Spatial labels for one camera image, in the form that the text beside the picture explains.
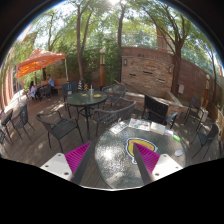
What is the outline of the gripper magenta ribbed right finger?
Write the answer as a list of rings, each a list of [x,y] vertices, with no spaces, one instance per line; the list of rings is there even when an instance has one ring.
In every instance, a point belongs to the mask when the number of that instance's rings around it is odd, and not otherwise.
[[[145,185],[182,169],[168,154],[159,155],[138,144],[134,145],[133,152]]]

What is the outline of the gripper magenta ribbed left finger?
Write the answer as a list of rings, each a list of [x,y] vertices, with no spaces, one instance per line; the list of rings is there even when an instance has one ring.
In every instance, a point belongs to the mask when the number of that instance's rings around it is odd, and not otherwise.
[[[57,153],[41,169],[79,185],[92,154],[90,142],[63,154]]]

